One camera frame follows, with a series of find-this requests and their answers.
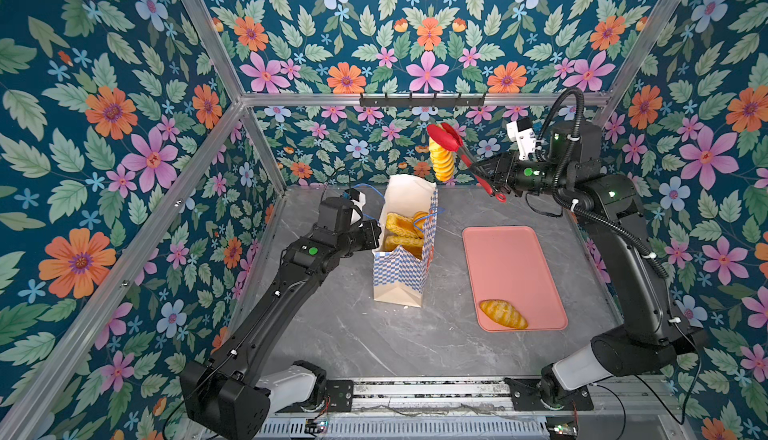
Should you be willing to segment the braided bread roll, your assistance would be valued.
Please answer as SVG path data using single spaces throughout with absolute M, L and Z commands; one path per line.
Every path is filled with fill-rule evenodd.
M 412 217 L 389 212 L 385 227 L 392 235 L 407 238 L 424 238 L 424 233 L 416 228 Z

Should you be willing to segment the blue checkered paper bag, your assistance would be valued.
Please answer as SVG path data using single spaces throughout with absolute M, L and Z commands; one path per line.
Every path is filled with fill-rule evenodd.
M 384 250 L 387 231 L 386 217 L 389 212 L 412 217 L 416 212 L 430 213 L 424 233 L 423 255 L 417 259 L 402 247 L 395 251 Z M 421 177 L 407 174 L 392 176 L 384 192 L 384 204 L 379 222 L 382 227 L 380 246 L 374 250 L 373 297 L 376 301 L 420 307 L 434 257 L 436 227 L 440 208 L 437 185 Z

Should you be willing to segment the striped long bread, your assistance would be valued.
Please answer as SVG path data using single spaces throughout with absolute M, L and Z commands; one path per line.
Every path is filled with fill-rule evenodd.
M 454 153 L 432 138 L 429 140 L 428 147 L 435 178 L 440 182 L 448 182 L 453 177 L 455 170 Z
M 407 236 L 389 236 L 384 242 L 384 250 L 387 252 L 395 251 L 398 247 L 402 247 L 412 256 L 417 259 L 421 259 L 423 255 L 424 239 L 419 237 L 407 237 Z

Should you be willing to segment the red metal kitchen tongs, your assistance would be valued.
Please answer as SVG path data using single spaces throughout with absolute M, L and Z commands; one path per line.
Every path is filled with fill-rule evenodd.
M 426 130 L 429 139 L 434 139 L 441 146 L 454 153 L 454 173 L 458 170 L 459 164 L 462 163 L 489 195 L 494 196 L 500 202 L 506 202 L 507 197 L 502 188 L 492 185 L 491 172 L 473 157 L 465 146 L 463 138 L 454 127 L 447 122 L 442 122 L 429 124 Z

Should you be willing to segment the golden croissant bread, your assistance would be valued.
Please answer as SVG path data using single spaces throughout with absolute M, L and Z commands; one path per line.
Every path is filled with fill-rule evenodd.
M 490 320 L 505 328 L 525 330 L 529 326 L 528 320 L 508 301 L 484 300 L 480 302 L 480 309 Z

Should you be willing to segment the small round bread roll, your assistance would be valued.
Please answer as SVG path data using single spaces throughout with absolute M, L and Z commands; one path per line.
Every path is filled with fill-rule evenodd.
M 418 231 L 423 231 L 429 216 L 430 216 L 430 213 L 426 211 L 416 212 L 416 214 L 412 216 L 413 227 Z

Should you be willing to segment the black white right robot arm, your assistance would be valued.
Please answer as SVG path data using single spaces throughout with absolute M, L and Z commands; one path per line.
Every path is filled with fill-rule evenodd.
M 472 167 L 493 196 L 549 194 L 574 215 L 595 243 L 619 301 L 621 325 L 542 369 L 539 396 L 552 409 L 590 383 L 659 371 L 680 355 L 700 354 L 708 344 L 706 331 L 671 300 L 669 274 L 650 245 L 634 183 L 601 168 L 598 159 L 556 164 L 521 160 L 514 153 L 497 154 Z

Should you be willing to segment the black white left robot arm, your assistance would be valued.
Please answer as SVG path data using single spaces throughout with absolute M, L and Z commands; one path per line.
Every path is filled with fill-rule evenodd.
M 381 228 L 368 219 L 330 232 L 312 232 L 289 244 L 269 288 L 251 313 L 204 363 L 179 376 L 187 417 L 224 439 L 252 439 L 269 416 L 287 407 L 322 407 L 326 371 L 308 361 L 263 373 L 267 360 L 300 308 L 341 259 L 378 248 Z

